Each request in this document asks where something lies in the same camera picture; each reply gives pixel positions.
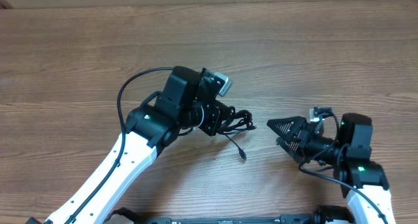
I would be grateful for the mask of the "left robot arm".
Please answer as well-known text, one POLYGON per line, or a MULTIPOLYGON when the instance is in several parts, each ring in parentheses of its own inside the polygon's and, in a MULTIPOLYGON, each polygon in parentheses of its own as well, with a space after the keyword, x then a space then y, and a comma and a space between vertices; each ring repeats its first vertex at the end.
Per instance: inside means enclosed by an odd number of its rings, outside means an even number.
POLYGON ((228 109, 217 101, 232 86, 229 77, 207 69, 170 67, 163 91, 155 91, 120 116, 121 133, 81 188, 45 222, 103 223, 128 187, 184 129, 217 134, 228 109))

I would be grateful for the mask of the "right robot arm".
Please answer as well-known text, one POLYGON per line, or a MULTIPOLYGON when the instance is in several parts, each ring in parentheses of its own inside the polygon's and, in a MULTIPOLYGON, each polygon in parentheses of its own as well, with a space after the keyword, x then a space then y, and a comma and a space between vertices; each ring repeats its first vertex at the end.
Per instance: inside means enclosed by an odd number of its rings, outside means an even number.
POLYGON ((299 171, 340 185, 347 206, 322 205, 312 214, 280 216, 281 223, 395 222, 389 181, 383 167, 371 160, 372 119, 356 113, 336 118, 331 108, 314 107, 302 116, 271 119, 276 144, 298 165, 299 171), (336 136, 323 136, 323 123, 333 118, 336 136))

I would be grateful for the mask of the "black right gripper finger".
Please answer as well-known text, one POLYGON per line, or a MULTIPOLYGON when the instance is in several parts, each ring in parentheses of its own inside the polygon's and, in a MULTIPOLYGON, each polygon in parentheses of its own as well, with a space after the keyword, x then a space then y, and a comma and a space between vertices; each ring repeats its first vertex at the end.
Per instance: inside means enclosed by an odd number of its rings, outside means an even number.
POLYGON ((301 153, 299 152, 299 142, 292 141, 290 143, 286 142, 283 138, 278 137, 276 139, 276 144, 280 146, 287 154, 296 162, 302 161, 301 153))
POLYGON ((305 124, 307 124, 306 118, 301 116, 271 119, 266 123, 266 125, 280 138, 284 139, 284 141, 292 141, 293 138, 300 133, 305 124))

